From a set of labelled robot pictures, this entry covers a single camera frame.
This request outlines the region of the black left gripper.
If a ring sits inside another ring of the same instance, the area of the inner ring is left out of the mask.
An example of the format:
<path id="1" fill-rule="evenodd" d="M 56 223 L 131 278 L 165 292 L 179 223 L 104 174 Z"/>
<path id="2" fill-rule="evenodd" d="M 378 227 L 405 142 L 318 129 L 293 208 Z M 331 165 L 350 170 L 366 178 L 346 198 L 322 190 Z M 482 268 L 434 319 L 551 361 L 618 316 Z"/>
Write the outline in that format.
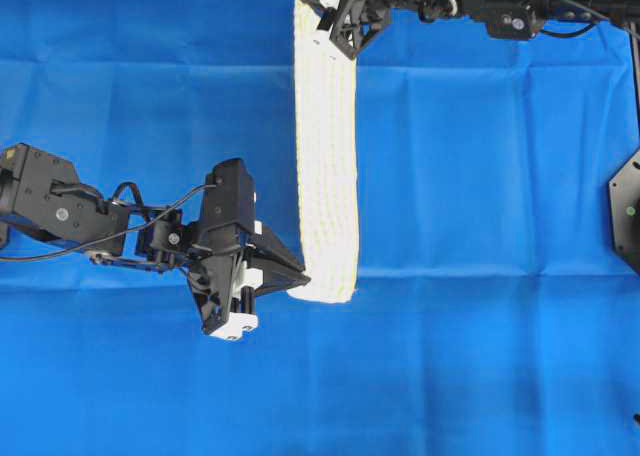
<path id="1" fill-rule="evenodd" d="M 295 271 L 250 269 L 244 260 L 248 242 L 268 259 Z M 188 285 L 201 330 L 224 341 L 239 341 L 258 327 L 251 305 L 255 298 L 311 281 L 302 273 L 304 264 L 280 238 L 266 224 L 256 224 L 255 183 L 239 158 L 217 164 L 206 176 L 189 255 L 193 260 Z M 250 304 L 243 304 L 244 295 Z"/>

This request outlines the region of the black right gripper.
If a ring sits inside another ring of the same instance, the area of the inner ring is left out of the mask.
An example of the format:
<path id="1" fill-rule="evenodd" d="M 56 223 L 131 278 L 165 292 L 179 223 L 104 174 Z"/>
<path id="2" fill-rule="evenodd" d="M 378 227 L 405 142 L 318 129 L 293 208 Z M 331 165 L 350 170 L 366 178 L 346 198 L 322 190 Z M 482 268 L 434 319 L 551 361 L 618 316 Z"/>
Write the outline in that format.
<path id="1" fill-rule="evenodd" d="M 300 0 L 321 15 L 316 30 L 348 59 L 359 53 L 391 23 L 383 0 Z"/>

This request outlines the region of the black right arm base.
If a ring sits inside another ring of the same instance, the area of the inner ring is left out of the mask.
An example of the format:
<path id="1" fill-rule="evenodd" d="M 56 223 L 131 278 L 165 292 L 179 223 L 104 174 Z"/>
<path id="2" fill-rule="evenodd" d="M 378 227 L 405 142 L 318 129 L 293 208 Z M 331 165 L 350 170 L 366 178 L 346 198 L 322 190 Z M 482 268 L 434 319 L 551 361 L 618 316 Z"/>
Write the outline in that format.
<path id="1" fill-rule="evenodd" d="M 636 274 L 639 273 L 639 151 L 608 183 L 613 248 Z"/>

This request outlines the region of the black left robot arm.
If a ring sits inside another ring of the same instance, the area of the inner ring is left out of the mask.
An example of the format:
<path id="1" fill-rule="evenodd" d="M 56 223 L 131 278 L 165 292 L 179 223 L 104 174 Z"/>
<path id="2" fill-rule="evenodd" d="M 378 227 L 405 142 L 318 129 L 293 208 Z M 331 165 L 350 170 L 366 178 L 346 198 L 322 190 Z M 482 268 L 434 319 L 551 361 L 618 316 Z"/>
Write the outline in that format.
<path id="1" fill-rule="evenodd" d="M 258 327 L 258 297 L 311 280 L 257 219 L 255 183 L 240 159 L 216 165 L 177 202 L 149 206 L 133 182 L 105 197 L 70 161 L 16 144 L 1 152 L 3 244 L 10 230 L 56 247 L 55 257 L 82 253 L 101 266 L 181 271 L 202 332 L 227 341 Z"/>

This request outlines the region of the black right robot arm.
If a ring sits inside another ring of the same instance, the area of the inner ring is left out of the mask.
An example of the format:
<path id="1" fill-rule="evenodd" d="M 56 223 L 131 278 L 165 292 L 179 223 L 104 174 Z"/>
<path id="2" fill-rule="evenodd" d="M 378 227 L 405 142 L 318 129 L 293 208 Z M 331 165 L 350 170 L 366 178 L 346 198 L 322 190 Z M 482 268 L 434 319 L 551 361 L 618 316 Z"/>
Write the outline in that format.
<path id="1" fill-rule="evenodd" d="M 410 11 L 431 24 L 469 18 L 496 39 L 528 41 L 549 17 L 545 0 L 299 0 L 319 17 L 320 36 L 350 60 L 385 31 L 394 10 Z"/>

